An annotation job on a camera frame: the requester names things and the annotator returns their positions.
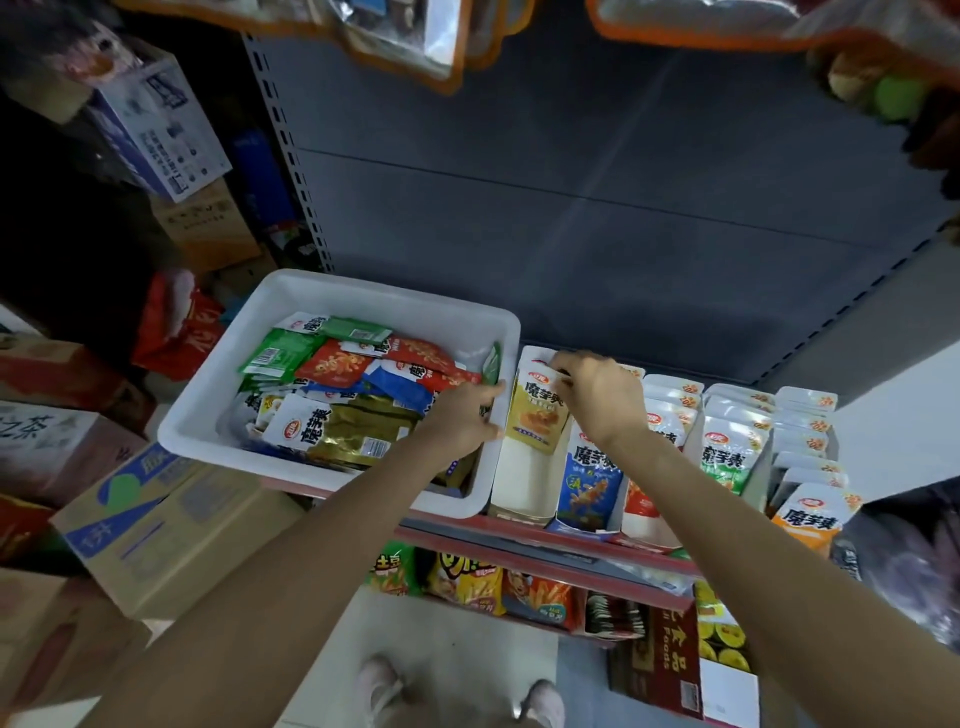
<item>blue snack packet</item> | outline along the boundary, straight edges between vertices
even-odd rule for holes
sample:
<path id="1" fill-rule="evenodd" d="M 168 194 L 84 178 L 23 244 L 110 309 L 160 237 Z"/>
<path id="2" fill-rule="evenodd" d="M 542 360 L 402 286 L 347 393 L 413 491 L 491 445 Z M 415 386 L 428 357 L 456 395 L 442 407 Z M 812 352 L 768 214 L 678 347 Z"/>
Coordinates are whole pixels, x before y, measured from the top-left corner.
<path id="1" fill-rule="evenodd" d="M 623 472 L 574 422 L 557 520 L 584 531 L 606 530 L 622 480 Z"/>

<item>wall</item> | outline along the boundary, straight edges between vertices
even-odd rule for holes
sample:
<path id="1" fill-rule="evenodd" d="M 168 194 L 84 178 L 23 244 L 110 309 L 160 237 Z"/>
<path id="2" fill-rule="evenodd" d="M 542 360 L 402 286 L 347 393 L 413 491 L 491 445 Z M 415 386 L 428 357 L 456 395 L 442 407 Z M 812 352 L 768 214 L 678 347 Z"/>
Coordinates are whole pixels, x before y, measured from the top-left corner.
<path id="1" fill-rule="evenodd" d="M 960 474 L 960 342 L 834 417 L 840 461 L 867 500 Z"/>

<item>potato chip bag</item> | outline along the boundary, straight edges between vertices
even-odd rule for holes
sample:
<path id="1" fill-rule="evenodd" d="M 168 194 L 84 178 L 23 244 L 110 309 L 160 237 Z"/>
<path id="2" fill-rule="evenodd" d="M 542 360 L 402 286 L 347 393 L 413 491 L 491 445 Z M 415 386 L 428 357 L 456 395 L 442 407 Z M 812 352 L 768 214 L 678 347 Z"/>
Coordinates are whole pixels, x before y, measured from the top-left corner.
<path id="1" fill-rule="evenodd" d="M 367 584 L 384 594 L 419 596 L 415 548 L 400 541 L 388 541 L 373 562 Z"/>
<path id="2" fill-rule="evenodd" d="M 506 611 L 501 598 L 503 569 L 482 561 L 438 553 L 430 570 L 426 591 L 470 609 L 499 617 Z"/>
<path id="3" fill-rule="evenodd" d="M 503 600 L 508 611 L 513 611 L 512 600 L 519 602 L 519 617 L 529 618 L 523 608 L 549 624 L 572 631 L 577 624 L 574 612 L 574 590 L 569 584 L 551 581 L 520 571 L 504 570 Z"/>

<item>snack display tray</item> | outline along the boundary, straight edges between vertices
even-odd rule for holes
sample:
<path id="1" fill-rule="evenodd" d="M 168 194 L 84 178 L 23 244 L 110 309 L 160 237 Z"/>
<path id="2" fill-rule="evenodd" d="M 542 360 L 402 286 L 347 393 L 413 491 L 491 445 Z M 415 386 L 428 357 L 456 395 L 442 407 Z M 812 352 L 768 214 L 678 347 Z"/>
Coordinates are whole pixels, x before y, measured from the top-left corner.
<path id="1" fill-rule="evenodd" d="M 352 480 L 349 473 L 245 450 L 223 427 L 222 418 L 242 379 L 238 369 L 273 325 L 297 311 L 377 322 L 438 344 L 473 371 L 480 370 L 494 342 L 500 342 L 500 377 L 514 379 L 520 322 L 510 311 L 382 283 L 283 269 L 257 286 L 177 397 L 160 424 L 160 444 L 177 455 L 297 483 L 318 494 L 339 490 Z M 506 424 L 509 406 L 508 388 L 493 403 L 491 421 Z M 499 454 L 499 442 L 481 449 L 472 486 L 464 497 L 424 492 L 414 509 L 450 519 L 479 513 L 490 499 Z"/>

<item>shoe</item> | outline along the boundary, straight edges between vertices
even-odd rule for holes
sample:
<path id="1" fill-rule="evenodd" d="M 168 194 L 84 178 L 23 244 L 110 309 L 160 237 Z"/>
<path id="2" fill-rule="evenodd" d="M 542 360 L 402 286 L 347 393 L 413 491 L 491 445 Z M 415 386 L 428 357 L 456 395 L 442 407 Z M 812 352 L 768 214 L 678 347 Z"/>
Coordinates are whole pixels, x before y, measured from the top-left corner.
<path id="1" fill-rule="evenodd" d="M 360 666 L 355 691 L 364 724 L 374 728 L 377 716 L 403 691 L 403 681 L 387 658 L 376 655 Z"/>
<path id="2" fill-rule="evenodd" d="M 549 680 L 538 680 L 523 698 L 520 719 L 531 718 L 544 728 L 564 728 L 566 709 L 557 686 Z"/>

